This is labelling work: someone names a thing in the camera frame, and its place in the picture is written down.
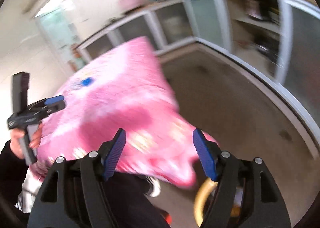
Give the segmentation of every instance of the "pink comforter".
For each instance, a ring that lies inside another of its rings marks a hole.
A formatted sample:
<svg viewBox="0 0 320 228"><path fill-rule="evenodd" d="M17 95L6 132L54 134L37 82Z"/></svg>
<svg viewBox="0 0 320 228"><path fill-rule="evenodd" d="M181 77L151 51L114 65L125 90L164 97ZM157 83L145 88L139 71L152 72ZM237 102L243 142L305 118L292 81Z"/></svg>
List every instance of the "pink comforter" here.
<svg viewBox="0 0 320 228"><path fill-rule="evenodd" d="M79 83L90 77L88 86ZM66 108L45 119L38 162L43 178L54 159L81 158L111 140L118 128L127 142L117 171L152 175L178 186L195 180L195 129L178 113L152 47L144 37L110 50L75 73L57 92Z"/></svg>

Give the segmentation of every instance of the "metal screw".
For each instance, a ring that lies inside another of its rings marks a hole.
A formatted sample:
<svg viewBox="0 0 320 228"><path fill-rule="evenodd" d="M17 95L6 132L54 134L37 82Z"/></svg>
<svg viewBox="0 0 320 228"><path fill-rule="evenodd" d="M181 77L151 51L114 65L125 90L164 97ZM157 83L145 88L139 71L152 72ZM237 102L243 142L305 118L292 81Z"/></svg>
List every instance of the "metal screw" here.
<svg viewBox="0 0 320 228"><path fill-rule="evenodd" d="M63 157L57 157L56 162L57 163L62 163L64 161Z"/></svg>
<svg viewBox="0 0 320 228"><path fill-rule="evenodd" d="M257 164L262 164L263 160L260 158L255 158L254 162L256 162Z"/></svg>
<svg viewBox="0 0 320 228"><path fill-rule="evenodd" d="M91 152L89 153L89 157L90 157L90 158L95 158L96 156L98 156L98 152L97 152L97 151L91 151Z"/></svg>
<svg viewBox="0 0 320 228"><path fill-rule="evenodd" d="M228 157L230 157L230 153L228 151L223 151L223 152L221 152L221 156L224 158L228 158Z"/></svg>

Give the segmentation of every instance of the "shelf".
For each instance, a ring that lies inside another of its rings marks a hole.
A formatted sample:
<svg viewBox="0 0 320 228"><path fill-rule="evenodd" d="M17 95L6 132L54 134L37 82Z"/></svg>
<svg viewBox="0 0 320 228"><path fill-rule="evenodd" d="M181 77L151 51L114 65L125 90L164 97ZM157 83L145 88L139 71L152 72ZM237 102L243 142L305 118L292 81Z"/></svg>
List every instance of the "shelf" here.
<svg viewBox="0 0 320 228"><path fill-rule="evenodd" d="M260 54L254 48L243 49L238 47L235 56L241 58L243 61L247 62L255 69L259 70L266 77L273 80L271 73L269 72L269 64L271 63L268 58Z"/></svg>
<svg viewBox="0 0 320 228"><path fill-rule="evenodd" d="M250 25L254 25L256 27L266 29L266 30L269 30L269 31L277 33L277 34L280 34L280 26L278 26L277 24L272 23L272 22L256 21L256 20L250 19L247 16L241 17L241 18L236 18L235 20L239 21L239 22L247 23Z"/></svg>

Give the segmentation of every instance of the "blue gripper pad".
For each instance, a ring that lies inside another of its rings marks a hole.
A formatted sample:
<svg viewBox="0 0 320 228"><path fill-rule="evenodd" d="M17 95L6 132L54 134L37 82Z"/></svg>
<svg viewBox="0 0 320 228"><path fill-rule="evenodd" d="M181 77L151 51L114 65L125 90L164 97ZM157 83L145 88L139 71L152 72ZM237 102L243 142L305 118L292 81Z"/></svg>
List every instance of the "blue gripper pad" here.
<svg viewBox="0 0 320 228"><path fill-rule="evenodd" d="M109 177L113 176L116 165L121 156L126 141L126 134L124 129L118 129L116 135L111 141L106 142L110 146L110 150L104 159L104 180L108 180Z"/></svg>
<svg viewBox="0 0 320 228"><path fill-rule="evenodd" d="M64 100L63 95L58 95L58 96L46 99L44 101L44 105L53 104L55 102L59 102L59 101L63 101L63 100Z"/></svg>
<svg viewBox="0 0 320 228"><path fill-rule="evenodd" d="M218 155L214 153L220 150L218 145L215 142L208 141L199 128L193 131L193 144L200 158L205 175L211 178L212 181L217 182L216 162Z"/></svg>

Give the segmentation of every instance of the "glass window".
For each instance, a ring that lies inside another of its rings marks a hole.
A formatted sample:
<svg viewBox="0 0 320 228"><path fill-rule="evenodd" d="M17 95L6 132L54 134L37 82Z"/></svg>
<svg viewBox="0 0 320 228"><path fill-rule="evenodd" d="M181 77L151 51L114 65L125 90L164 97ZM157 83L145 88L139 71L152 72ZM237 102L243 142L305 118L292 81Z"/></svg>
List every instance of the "glass window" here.
<svg viewBox="0 0 320 228"><path fill-rule="evenodd" d="M292 8L291 60L284 83L320 126L320 20Z"/></svg>

